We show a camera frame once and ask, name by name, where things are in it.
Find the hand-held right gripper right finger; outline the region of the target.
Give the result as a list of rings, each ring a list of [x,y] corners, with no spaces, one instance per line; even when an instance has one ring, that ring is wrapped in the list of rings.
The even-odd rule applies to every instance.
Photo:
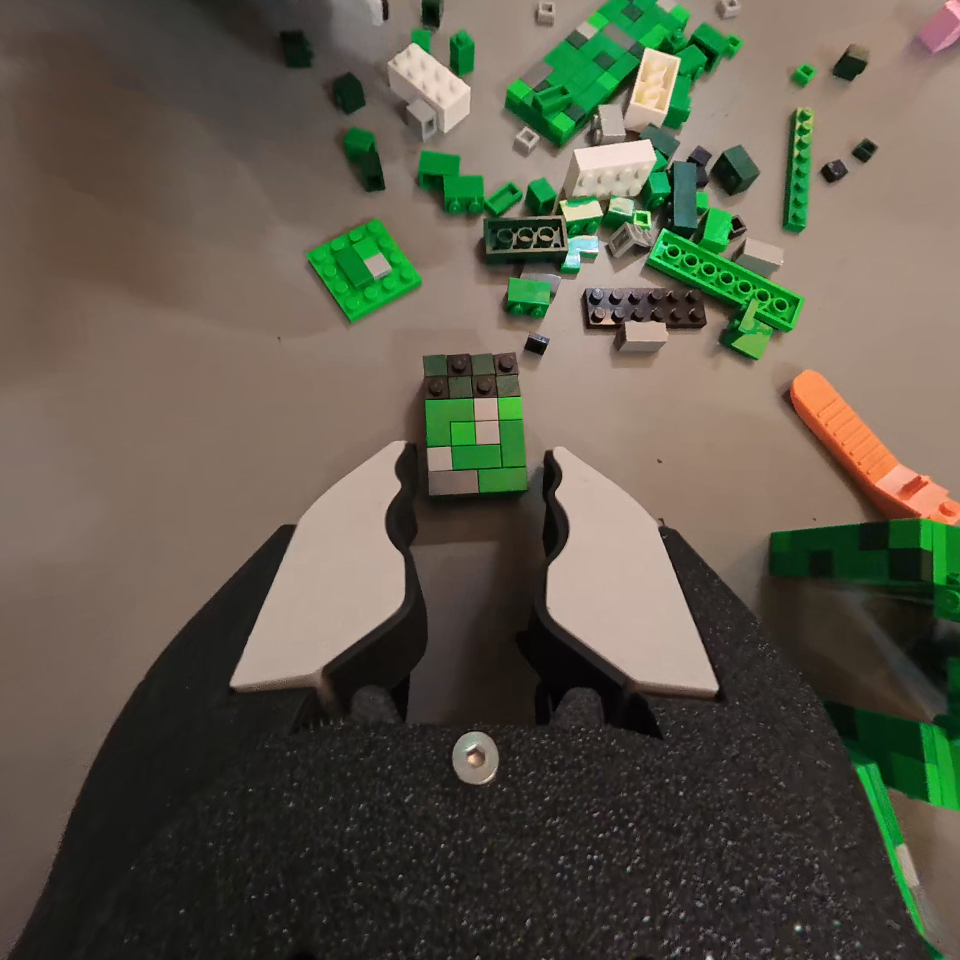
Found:
[[[537,677],[534,717],[660,735],[650,697],[721,693],[661,526],[623,488],[556,446],[543,456],[545,565],[517,646]]]

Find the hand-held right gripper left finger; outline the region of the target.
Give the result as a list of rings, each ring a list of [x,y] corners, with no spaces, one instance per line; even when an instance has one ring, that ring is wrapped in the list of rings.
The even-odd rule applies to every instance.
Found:
[[[306,689],[343,716],[362,689],[400,701],[426,653],[411,547],[418,455],[395,440],[330,486],[296,523],[230,679],[236,692]]]

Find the green panel with dark studs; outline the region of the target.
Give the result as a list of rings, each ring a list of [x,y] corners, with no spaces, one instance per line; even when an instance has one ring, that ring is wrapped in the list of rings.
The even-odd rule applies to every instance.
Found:
[[[430,498],[520,495],[528,490],[517,354],[422,357]]]

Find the green brick creeper model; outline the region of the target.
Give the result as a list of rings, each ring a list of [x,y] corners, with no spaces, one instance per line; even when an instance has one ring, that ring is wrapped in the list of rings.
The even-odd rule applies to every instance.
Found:
[[[958,623],[958,530],[927,519],[774,532],[770,573],[887,589],[928,602]],[[930,722],[824,700],[883,838],[894,879],[930,958],[933,918],[890,798],[893,788],[932,807],[959,810],[959,662],[946,660],[946,711]]]

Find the green mosaic tile plate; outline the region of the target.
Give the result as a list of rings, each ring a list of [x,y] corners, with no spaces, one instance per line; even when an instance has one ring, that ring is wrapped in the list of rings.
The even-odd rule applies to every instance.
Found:
[[[508,86],[505,109],[562,148],[635,78],[646,49],[682,50],[689,21],[675,2],[606,2]]]

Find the grey desk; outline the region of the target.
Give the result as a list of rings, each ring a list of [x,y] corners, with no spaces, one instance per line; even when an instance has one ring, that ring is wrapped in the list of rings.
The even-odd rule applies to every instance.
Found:
[[[677,527],[820,695],[928,719],[886,652],[927,639],[922,613],[765,582],[765,542],[871,513],[785,402],[803,369],[958,491],[958,47],[915,40],[939,2],[683,5],[744,46],[695,83],[679,153],[750,152],[731,204],[803,315],[755,364],[716,308],[622,356],[564,283],[522,376],[530,463],[568,447]],[[164,647],[327,486],[417,439],[422,354],[522,352],[478,224],[415,184],[383,74],[421,4],[389,7],[2,2],[2,957]],[[374,218],[422,283],[350,322],[306,254]]]

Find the orange brick separator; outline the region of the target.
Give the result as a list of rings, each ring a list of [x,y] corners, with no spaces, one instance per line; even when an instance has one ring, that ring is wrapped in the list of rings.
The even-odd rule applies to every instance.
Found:
[[[959,522],[959,504],[929,475],[900,462],[821,373],[807,369],[789,388],[795,412],[887,520]]]

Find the black studded plate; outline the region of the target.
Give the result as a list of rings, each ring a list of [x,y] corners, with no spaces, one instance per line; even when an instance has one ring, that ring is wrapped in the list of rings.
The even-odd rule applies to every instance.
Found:
[[[702,330],[703,294],[691,287],[587,287],[582,292],[588,329],[615,329],[627,322],[658,322],[667,330]]]

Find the small square green plate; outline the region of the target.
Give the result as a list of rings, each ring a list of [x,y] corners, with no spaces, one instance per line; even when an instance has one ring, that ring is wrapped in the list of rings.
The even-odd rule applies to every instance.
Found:
[[[309,250],[306,259],[351,323],[423,283],[384,222],[377,218]]]

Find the long green holed brick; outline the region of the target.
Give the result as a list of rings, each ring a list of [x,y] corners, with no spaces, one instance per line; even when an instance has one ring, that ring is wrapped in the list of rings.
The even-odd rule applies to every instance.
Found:
[[[669,229],[656,237],[646,265],[728,306],[757,301],[762,322],[781,332],[795,329],[805,303],[803,296]]]

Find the dark green wide brick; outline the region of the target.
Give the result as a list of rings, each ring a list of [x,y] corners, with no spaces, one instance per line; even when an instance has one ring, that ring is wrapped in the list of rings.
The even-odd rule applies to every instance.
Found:
[[[569,254],[569,234],[562,217],[536,216],[483,220],[486,263],[563,262]]]

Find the white studded brick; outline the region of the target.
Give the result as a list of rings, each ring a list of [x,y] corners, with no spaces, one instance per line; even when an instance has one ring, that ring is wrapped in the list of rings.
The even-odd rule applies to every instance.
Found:
[[[638,197],[657,155],[648,140],[633,140],[573,150],[562,186],[564,198]]]
[[[404,102],[422,100],[437,114],[438,129],[447,134],[471,111],[472,89],[419,44],[410,43],[387,61],[390,89]]]

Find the thin long green plate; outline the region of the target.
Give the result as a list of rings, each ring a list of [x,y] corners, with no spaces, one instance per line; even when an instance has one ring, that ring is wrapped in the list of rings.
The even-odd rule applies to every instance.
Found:
[[[794,110],[789,124],[782,215],[783,229],[791,234],[801,233],[808,225],[813,129],[813,109],[802,106]]]

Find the cream hollow brick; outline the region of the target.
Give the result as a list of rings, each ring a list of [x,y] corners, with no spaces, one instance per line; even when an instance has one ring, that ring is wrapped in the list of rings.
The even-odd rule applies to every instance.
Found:
[[[623,114],[626,130],[639,134],[649,125],[665,125],[680,66],[677,55],[651,47],[644,50]]]

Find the pink toy pig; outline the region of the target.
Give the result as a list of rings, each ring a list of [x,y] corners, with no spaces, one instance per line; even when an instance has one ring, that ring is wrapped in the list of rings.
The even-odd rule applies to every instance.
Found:
[[[944,1],[924,23],[916,41],[929,54],[947,50],[959,41],[959,2]]]

